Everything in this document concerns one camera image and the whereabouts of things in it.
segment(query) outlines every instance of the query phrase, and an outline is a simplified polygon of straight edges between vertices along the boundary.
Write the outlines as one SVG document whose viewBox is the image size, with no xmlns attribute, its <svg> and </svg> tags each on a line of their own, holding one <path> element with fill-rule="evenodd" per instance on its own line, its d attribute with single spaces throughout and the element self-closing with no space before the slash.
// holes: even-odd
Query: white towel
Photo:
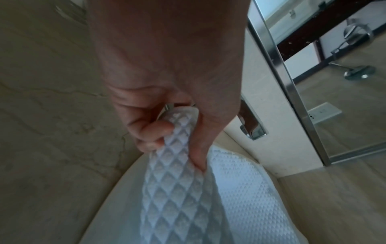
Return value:
<svg viewBox="0 0 386 244">
<path fill-rule="evenodd" d="M 307 243 L 262 166 L 216 146 L 205 174 L 193 166 L 188 142 L 197 114 L 195 108 L 181 107 L 161 118 L 175 129 L 149 157 L 142 187 L 142 243 Z"/>
</svg>

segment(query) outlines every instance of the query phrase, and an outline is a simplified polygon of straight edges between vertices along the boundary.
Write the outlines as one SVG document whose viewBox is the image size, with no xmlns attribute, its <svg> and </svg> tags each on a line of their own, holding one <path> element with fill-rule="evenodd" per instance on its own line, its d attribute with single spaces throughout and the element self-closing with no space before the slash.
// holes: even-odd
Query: electrical outlet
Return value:
<svg viewBox="0 0 386 244">
<path fill-rule="evenodd" d="M 308 111 L 312 123 L 315 125 L 341 114 L 342 111 L 330 103 L 323 103 Z"/>
</svg>

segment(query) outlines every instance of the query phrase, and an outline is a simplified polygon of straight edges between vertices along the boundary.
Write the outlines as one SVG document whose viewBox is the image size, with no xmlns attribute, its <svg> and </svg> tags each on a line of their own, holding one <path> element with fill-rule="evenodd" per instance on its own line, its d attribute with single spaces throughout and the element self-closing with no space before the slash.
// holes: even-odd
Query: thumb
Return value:
<svg viewBox="0 0 386 244">
<path fill-rule="evenodd" d="M 196 127 L 190 136 L 189 158 L 201 171 L 206 171 L 209 148 L 225 126 L 199 113 Z"/>
</svg>

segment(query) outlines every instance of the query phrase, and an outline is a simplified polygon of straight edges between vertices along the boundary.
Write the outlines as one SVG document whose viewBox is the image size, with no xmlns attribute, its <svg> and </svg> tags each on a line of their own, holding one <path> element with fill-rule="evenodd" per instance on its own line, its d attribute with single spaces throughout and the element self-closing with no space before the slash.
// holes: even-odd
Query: hand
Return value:
<svg viewBox="0 0 386 244">
<path fill-rule="evenodd" d="M 249 1 L 93 0 L 89 26 L 103 79 L 137 147 L 163 146 L 173 130 L 156 121 L 166 103 L 199 118 L 189 156 L 206 169 L 209 147 L 240 107 Z"/>
</svg>

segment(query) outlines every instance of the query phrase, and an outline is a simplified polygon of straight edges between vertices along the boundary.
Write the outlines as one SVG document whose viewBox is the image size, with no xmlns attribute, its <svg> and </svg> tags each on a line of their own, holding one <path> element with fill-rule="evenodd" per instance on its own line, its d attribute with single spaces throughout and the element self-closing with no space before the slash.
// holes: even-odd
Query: shower door frame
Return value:
<svg viewBox="0 0 386 244">
<path fill-rule="evenodd" d="M 251 1 L 249 7 L 248 30 L 325 166 L 386 150 L 386 142 L 382 142 L 330 157 L 308 115 L 307 109 L 302 102 L 300 94 L 284 64 L 283 58 L 265 24 L 263 15 L 255 0 Z"/>
</svg>

